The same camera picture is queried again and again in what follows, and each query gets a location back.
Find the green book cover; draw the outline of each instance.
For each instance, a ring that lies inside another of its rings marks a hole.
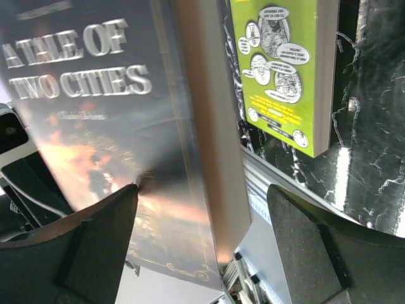
[[[316,156],[317,0],[230,0],[247,121]]]

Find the gray panel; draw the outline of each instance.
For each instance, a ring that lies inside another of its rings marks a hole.
[[[252,226],[239,245],[240,251],[282,303],[292,304],[273,227],[256,211],[251,210],[251,216]]]
[[[116,304],[207,304],[221,291],[181,281],[168,275],[141,268],[140,276],[125,267],[121,277]]]

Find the cartoon illustration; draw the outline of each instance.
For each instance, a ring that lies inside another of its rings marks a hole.
[[[252,57],[251,70],[254,74],[254,79],[261,86],[267,86],[270,82],[271,72],[266,64],[267,60],[263,55],[256,54]]]
[[[309,146],[309,141],[306,135],[304,134],[303,131],[301,130],[295,130],[292,133],[292,138],[294,138],[294,141],[298,146],[301,148],[307,148]]]
[[[302,85],[298,73],[276,73],[275,86],[277,92],[288,98],[289,103],[297,103],[299,101],[302,93]]]
[[[277,48],[290,41],[290,26],[287,19],[259,19],[261,47],[270,57],[278,59]]]
[[[249,114],[249,118],[253,121],[253,122],[258,122],[259,121],[259,115],[256,112],[256,110],[254,108],[249,108],[247,113]]]
[[[246,26],[246,39],[252,48],[257,48],[260,45],[260,30],[256,23],[249,22]]]

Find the speech bubble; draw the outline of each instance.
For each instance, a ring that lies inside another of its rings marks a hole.
[[[292,138],[296,144],[302,148],[307,148],[309,146],[308,137],[306,137],[305,133],[301,130],[293,131]]]
[[[260,11],[259,16],[265,20],[283,20],[286,19],[290,14],[290,11],[281,8],[279,6],[269,6],[268,8],[264,8]]]
[[[246,39],[252,48],[260,45],[260,29],[256,22],[249,22],[246,25]]]
[[[269,61],[267,64],[270,70],[276,71],[278,73],[284,74],[295,74],[297,73],[296,68],[288,63],[280,62],[280,61]]]
[[[301,94],[297,94],[295,96],[286,96],[289,99],[289,104],[293,105],[294,103],[297,103],[300,98],[301,98]]]
[[[251,52],[251,45],[249,44],[249,40],[247,40],[246,37],[239,38],[238,47],[243,55],[247,55]]]
[[[271,79],[271,72],[269,68],[253,68],[255,81],[261,86],[267,86]]]
[[[253,121],[253,122],[258,122],[259,121],[259,115],[256,112],[256,110],[254,108],[249,108],[247,113],[249,114],[249,118]]]
[[[311,59],[309,51],[295,43],[285,43],[276,50],[277,57],[291,65],[305,65]]]
[[[251,60],[251,69],[253,68],[268,68],[267,60],[262,54],[256,54]]]
[[[281,101],[282,103],[290,103],[290,99],[287,96],[284,96],[283,94],[277,91],[266,90],[265,93],[268,97]]]
[[[250,70],[242,70],[242,74],[245,75],[247,78],[255,78],[256,76]]]

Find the camera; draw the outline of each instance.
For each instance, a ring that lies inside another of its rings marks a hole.
[[[0,170],[37,151],[17,113],[0,103]]]
[[[29,140],[20,119],[6,104],[0,107],[0,154],[15,149]]]

